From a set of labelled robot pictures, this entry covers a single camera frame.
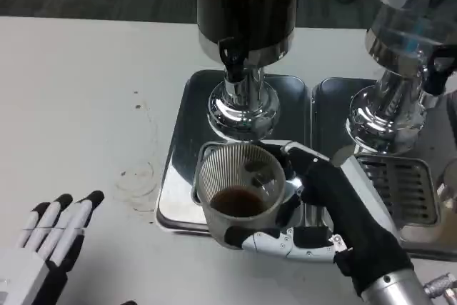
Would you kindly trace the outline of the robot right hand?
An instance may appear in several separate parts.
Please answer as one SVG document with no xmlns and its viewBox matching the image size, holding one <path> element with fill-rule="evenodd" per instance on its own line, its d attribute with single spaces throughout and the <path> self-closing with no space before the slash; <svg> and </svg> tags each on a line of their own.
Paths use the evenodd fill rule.
<svg viewBox="0 0 457 305">
<path fill-rule="evenodd" d="M 295 141 L 260 141 L 287 176 L 304 186 L 296 203 L 323 206 L 332 222 L 326 227 L 248 229 L 231 226 L 223 241 L 232 248 L 252 250 L 299 261 L 332 261 L 351 278 L 367 304 L 410 304 L 422 294 L 413 264 L 401 247 L 396 226 L 377 190 L 354 157 L 335 163 Z"/>
</svg>

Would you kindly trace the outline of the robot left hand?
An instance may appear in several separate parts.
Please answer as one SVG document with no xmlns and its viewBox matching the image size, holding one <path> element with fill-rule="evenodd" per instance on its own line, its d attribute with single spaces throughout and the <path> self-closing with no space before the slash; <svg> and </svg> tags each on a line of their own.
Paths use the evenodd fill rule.
<svg viewBox="0 0 457 305">
<path fill-rule="evenodd" d="M 15 246 L 1 251 L 2 304 L 56 304 L 79 258 L 85 230 L 104 193 L 79 201 L 62 194 L 30 212 Z"/>
</svg>

